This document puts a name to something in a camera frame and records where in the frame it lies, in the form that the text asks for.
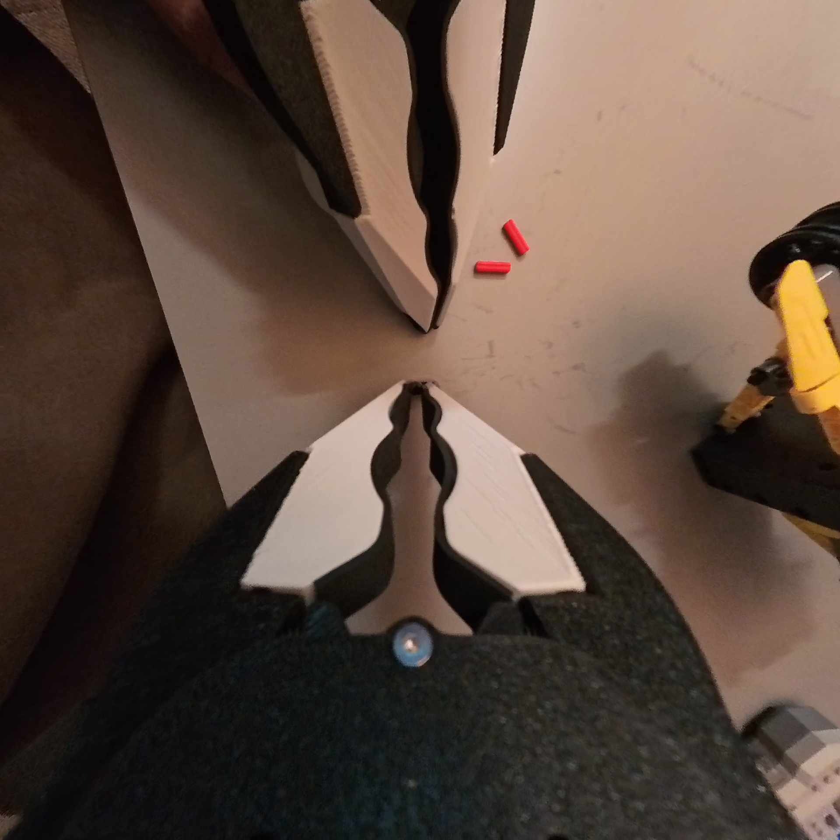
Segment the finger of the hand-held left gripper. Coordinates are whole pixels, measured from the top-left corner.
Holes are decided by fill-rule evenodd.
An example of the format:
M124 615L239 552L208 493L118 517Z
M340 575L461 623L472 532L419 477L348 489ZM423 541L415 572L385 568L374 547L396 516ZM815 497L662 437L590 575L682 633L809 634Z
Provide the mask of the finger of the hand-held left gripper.
M433 325L444 320L467 270L471 239L494 159L505 1L455 2L443 39L444 96L455 129L455 181L448 199L451 260Z
M396 307L429 330L438 284L408 164L405 40L372 2L302 2L301 15L361 206L356 217L329 212Z

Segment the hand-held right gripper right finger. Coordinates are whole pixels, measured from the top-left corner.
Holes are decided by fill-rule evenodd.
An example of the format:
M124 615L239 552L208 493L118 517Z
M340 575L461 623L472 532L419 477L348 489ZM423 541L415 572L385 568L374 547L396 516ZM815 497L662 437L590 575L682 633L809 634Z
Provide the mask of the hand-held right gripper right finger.
M434 578L444 599L583 592L584 577L529 474L526 452L439 386L420 396L440 488Z

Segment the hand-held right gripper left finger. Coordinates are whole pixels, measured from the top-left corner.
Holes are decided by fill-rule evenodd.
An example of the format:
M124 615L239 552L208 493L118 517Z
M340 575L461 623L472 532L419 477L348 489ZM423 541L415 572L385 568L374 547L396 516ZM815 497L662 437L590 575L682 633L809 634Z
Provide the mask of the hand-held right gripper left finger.
M413 387L394 384L305 452L240 585L301 599L375 599L395 561L388 487Z

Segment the yellow black brick vehicle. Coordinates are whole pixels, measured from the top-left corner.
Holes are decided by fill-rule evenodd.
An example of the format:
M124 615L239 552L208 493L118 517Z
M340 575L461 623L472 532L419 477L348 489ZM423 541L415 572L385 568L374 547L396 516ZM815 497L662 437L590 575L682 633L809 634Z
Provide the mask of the yellow black brick vehicle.
M839 204L762 247L755 297L780 325L713 430L691 450L709 486L781 514L839 557Z

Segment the grey brick battery box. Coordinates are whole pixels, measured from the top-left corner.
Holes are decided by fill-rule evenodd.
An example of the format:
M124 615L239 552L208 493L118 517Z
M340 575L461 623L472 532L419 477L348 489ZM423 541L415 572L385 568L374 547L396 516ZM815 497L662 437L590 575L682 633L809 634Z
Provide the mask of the grey brick battery box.
M838 784L839 729L812 707L768 707L741 735L778 798L796 802Z

